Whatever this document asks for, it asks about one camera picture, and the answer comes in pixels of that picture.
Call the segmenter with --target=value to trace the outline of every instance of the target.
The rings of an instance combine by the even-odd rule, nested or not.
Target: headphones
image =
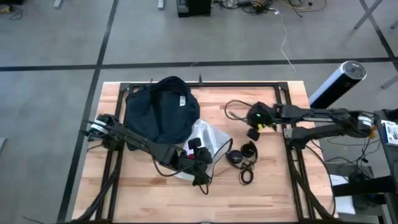
[[[254,160],[250,161],[249,158],[254,156]],[[254,164],[258,158],[258,151],[256,145],[249,141],[249,143],[244,144],[241,147],[241,150],[232,150],[226,153],[226,158],[228,162],[235,168],[240,169],[241,172],[239,174],[239,181],[242,185],[250,184],[254,179]],[[244,179],[245,173],[249,173],[249,180]]]

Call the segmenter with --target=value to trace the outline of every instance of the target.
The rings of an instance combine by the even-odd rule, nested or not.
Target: black metal frame
[[[125,91],[129,91],[129,93],[133,92],[134,88],[141,87],[143,85],[148,85],[149,83],[121,83],[119,87],[119,95],[118,95],[118,100],[117,100],[117,105],[116,105],[116,110],[115,110],[115,115],[117,117],[120,116],[121,112],[121,105],[122,105],[122,100],[123,100],[123,94]],[[275,90],[275,96],[276,96],[276,102],[278,104],[282,103],[282,95],[281,93],[284,94],[286,104],[291,105],[291,98],[290,98],[290,92],[289,92],[289,86],[287,82],[202,82],[201,78],[199,82],[193,82],[193,83],[187,83],[190,87],[196,88],[196,87],[245,87],[245,86],[262,86],[262,87],[273,87]],[[285,148],[286,148],[286,156],[287,156],[287,163],[288,163],[288,168],[289,168],[289,173],[290,173],[290,181],[292,184],[292,191],[294,195],[294,202],[295,202],[295,208],[297,212],[297,218],[298,222],[289,222],[289,223],[351,223],[351,222],[341,222],[341,221],[336,221],[336,220],[320,220],[317,219],[315,216],[315,211],[314,207],[307,195],[305,195],[305,201],[307,203],[307,208],[308,208],[308,216],[309,218],[305,218],[303,214],[303,208],[302,208],[302,203],[300,199],[300,194],[299,194],[299,185],[297,183],[297,180],[295,177],[292,175],[294,167],[294,162],[298,162],[301,178],[305,185],[309,187],[308,184],[308,177],[307,177],[307,172],[305,169],[305,164],[304,164],[304,159],[303,159],[303,154],[301,150],[296,150],[297,151],[297,160],[294,161],[292,151],[293,149],[287,144],[287,141],[285,139],[284,135],[284,129],[286,128],[285,124],[282,124],[282,136],[284,138],[285,142]],[[108,216],[106,219],[112,221],[113,220],[113,215],[114,215],[114,209],[116,205],[116,197],[117,197],[117,192],[118,192],[118,183],[119,183],[119,176],[120,176],[120,170],[121,170],[121,165],[122,165],[122,160],[123,160],[123,148],[118,149],[118,156],[116,158],[116,165],[115,169],[119,170],[119,173],[117,174],[116,180],[113,183],[113,188],[111,191],[111,198],[110,198],[110,203],[109,203],[109,208],[108,208]],[[106,156],[106,161],[105,161],[105,166],[104,166],[104,172],[103,172],[103,179],[102,179],[102,184],[101,184],[101,189],[103,188],[104,184],[106,183],[110,169],[111,169],[111,161],[112,161],[112,156],[113,156],[113,151],[108,151],[107,156]],[[103,219],[103,201],[100,203],[100,206],[97,208],[96,215],[95,215],[95,220],[100,220]]]

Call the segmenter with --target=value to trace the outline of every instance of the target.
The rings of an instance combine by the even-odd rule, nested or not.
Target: box
[[[398,125],[392,121],[382,121],[384,142],[389,146],[398,146]]]

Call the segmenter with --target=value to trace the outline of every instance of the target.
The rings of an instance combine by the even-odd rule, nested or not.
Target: white label on bag
[[[180,106],[185,106],[185,96],[180,96]]]

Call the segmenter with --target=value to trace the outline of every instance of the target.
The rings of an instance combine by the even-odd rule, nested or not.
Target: white cable
[[[280,21],[282,22],[282,25],[284,26],[284,30],[285,30],[285,38],[284,38],[284,41],[283,41],[282,45],[280,46],[280,51],[282,52],[282,55],[284,55],[284,57],[286,58],[287,62],[292,67],[294,75],[297,77],[298,80],[301,80],[300,77],[297,75],[296,69],[294,68],[294,66],[292,65],[290,60],[286,57],[286,54],[283,51],[283,47],[285,45],[286,38],[287,38],[287,30],[286,30],[286,26],[285,26],[285,23],[284,23],[284,18],[282,17],[282,13],[280,13],[278,10],[276,10],[276,9],[273,9],[273,10],[275,10],[275,14],[278,14],[280,16]]]

